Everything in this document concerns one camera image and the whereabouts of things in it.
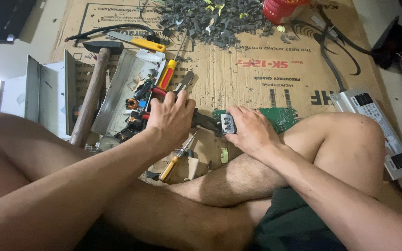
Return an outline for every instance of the screwdriver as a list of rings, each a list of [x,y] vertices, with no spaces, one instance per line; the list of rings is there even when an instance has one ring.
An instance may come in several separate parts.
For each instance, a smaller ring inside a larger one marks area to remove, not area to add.
[[[186,38],[187,38],[187,35],[184,37],[184,40],[182,41],[181,46],[179,47],[178,53],[176,53],[175,59],[171,59],[168,62],[167,67],[164,70],[164,74],[162,74],[161,77],[159,78],[159,81],[157,84],[158,87],[167,90],[168,84],[170,83],[170,80],[173,77],[173,73],[175,72],[176,65],[178,64],[176,62],[176,58],[178,57],[179,53],[181,52],[182,46],[184,45]]]
[[[182,148],[174,157],[173,159],[170,161],[170,163],[168,163],[168,165],[165,167],[164,172],[161,173],[161,175],[159,175],[159,180],[162,182],[166,182],[168,181],[168,174],[170,173],[170,171],[175,167],[175,165],[179,162],[179,160],[181,159],[182,155],[184,155],[185,150],[187,149],[187,147],[189,146],[189,144],[192,142],[192,140],[195,138],[195,135],[198,133],[198,130],[195,132],[195,134],[193,134],[192,138],[190,138],[190,140],[187,142],[187,144],[184,146],[184,148]]]

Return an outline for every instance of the wooden hammer handle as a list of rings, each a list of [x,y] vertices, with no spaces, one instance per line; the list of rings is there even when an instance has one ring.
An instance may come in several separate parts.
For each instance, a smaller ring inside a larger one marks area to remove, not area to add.
[[[99,56],[97,58],[97,64],[92,73],[91,81],[89,82],[88,90],[83,101],[82,109],[77,117],[74,130],[70,138],[70,143],[84,147],[86,140],[91,131],[92,120],[94,113],[97,109],[97,103],[99,101],[100,91],[106,80],[106,70],[108,68],[108,62],[111,58],[111,51],[107,48],[100,49]]]

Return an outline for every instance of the green circuit board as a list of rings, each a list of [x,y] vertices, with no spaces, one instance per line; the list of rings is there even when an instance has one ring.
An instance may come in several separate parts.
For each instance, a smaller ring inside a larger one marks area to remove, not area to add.
[[[268,118],[277,134],[285,132],[299,122],[297,112],[293,108],[260,108],[259,110]],[[212,117],[220,122],[221,114],[225,113],[226,110],[215,109]]]

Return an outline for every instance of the red container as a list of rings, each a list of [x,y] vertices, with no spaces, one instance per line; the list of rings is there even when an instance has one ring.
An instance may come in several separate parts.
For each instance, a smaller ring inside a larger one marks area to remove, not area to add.
[[[274,25],[288,23],[310,3],[310,0],[265,0],[263,14]]]

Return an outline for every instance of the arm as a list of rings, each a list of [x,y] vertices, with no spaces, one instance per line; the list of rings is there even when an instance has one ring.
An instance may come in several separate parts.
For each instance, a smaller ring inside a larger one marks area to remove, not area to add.
[[[117,193],[187,139],[196,105],[187,96],[152,100],[140,134],[1,197],[0,250],[73,248]]]
[[[283,145],[259,111],[231,107],[226,139],[281,175],[349,250],[402,250],[402,215]]]

